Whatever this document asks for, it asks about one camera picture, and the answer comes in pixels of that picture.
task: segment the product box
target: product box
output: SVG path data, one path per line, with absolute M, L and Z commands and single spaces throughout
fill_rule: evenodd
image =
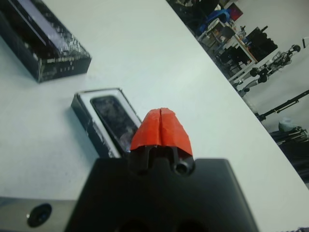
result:
M 101 158 L 126 157 L 141 120 L 120 89 L 78 92 L 71 107 Z
M 41 0 L 0 0 L 0 36 L 38 82 L 86 73 L 91 62 Z

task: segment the round hole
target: round hole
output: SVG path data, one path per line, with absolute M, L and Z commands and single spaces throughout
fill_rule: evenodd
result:
M 176 232 L 207 232 L 206 226 L 197 221 L 186 221 L 179 225 Z
M 121 226 L 117 232 L 149 232 L 149 229 L 143 222 L 132 220 Z
M 35 207 L 29 215 L 27 215 L 27 223 L 30 227 L 38 227 L 45 223 L 52 213 L 50 204 L 42 204 Z
M 185 175 L 188 173 L 189 168 L 186 163 L 178 163 L 175 166 L 175 171 L 179 175 Z

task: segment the phone screen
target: phone screen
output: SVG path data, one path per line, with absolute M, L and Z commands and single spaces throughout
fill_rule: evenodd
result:
M 114 96 L 104 96 L 92 99 L 91 104 L 119 152 L 122 155 L 129 152 L 132 138 L 138 128 L 118 99 Z

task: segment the cardboard box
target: cardboard box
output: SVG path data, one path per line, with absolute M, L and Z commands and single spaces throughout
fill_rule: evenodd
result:
M 41 0 L 0 0 L 0 35 L 38 82 L 86 73 L 91 62 Z

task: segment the desk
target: desk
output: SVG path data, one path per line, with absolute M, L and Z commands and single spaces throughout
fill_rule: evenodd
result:
M 93 60 L 38 84 L 0 39 L 0 196 L 77 199 L 98 156 L 73 95 L 121 87 L 140 118 L 174 110 L 195 158 L 230 161 L 262 232 L 309 226 L 307 187 L 165 0 L 45 2 Z
M 204 38 L 205 35 L 207 35 L 210 31 L 212 31 L 218 24 L 221 24 L 222 27 L 226 27 L 226 26 L 230 26 L 228 23 L 223 23 L 220 19 L 216 19 L 213 22 L 210 23 L 208 30 L 203 32 L 198 38 L 197 41 L 202 41 L 202 39 Z M 228 80 L 229 81 L 233 81 L 235 80 L 237 77 L 239 77 L 239 75 L 243 72 L 245 72 L 246 70 L 250 69 L 254 64 L 257 64 L 258 61 L 257 59 L 251 54 L 251 52 L 248 50 L 248 48 L 246 47 L 246 45 L 243 43 L 243 41 L 240 40 L 240 38 L 238 37 L 238 35 L 234 35 L 233 38 L 236 40 L 237 44 L 241 47 L 241 49 L 244 51 L 244 53 L 249 57 L 249 59 L 251 60 L 251 63 L 249 63 L 248 65 L 246 65 L 242 70 L 240 70 L 238 73 L 234 74 L 232 77 L 230 77 Z

